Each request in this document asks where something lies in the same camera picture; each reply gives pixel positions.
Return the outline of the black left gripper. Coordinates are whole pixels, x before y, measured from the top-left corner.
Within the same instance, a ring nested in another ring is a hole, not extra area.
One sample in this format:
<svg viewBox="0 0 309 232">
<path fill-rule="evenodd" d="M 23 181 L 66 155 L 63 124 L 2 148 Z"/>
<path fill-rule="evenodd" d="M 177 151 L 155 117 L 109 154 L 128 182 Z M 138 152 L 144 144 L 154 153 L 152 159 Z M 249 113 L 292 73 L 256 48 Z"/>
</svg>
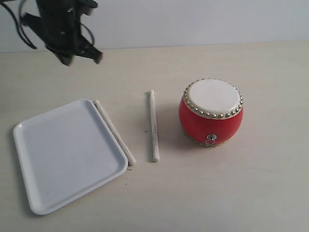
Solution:
<svg viewBox="0 0 309 232">
<path fill-rule="evenodd" d="M 92 59 L 99 64 L 103 53 L 94 47 L 95 39 L 91 31 L 91 41 L 82 35 L 82 15 L 90 15 L 98 8 L 94 0 L 37 0 L 39 16 L 21 14 L 21 24 L 29 27 L 59 61 L 70 66 L 73 54 Z M 73 54 L 62 51 L 73 50 Z"/>
</svg>

